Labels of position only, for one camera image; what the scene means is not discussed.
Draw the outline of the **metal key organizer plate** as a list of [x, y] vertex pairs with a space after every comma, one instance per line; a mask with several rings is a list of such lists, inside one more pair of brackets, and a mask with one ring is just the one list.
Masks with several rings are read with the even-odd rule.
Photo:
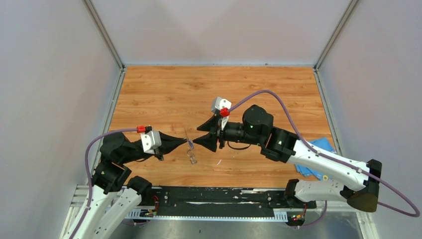
[[185, 131], [186, 141], [188, 144], [187, 156], [189, 157], [191, 164], [197, 164], [193, 141], [189, 138], [186, 128], [184, 128], [184, 131]]

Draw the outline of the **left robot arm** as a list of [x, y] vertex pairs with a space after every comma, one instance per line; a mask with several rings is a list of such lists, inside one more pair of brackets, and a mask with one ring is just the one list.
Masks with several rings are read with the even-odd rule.
[[154, 156], [159, 160], [186, 143], [179, 138], [138, 126], [106, 132], [94, 138], [85, 151], [102, 140], [100, 162], [94, 171], [86, 164], [88, 193], [65, 239], [107, 239], [137, 205], [152, 201], [152, 184], [139, 176], [129, 178], [126, 163]]

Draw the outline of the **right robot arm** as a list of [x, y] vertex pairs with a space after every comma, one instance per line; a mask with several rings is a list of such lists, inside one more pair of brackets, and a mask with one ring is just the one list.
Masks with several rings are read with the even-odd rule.
[[213, 116], [200, 125], [207, 132], [194, 143], [216, 152], [227, 142], [257, 145], [260, 153], [276, 162], [299, 164], [329, 176], [327, 181], [291, 179], [284, 192], [287, 206], [296, 208], [303, 202], [339, 201], [364, 212], [375, 212], [378, 206], [379, 182], [382, 163], [371, 159], [356, 161], [324, 150], [295, 133], [273, 126], [273, 116], [258, 105], [250, 106], [242, 122], [229, 122], [226, 109], [214, 110]]

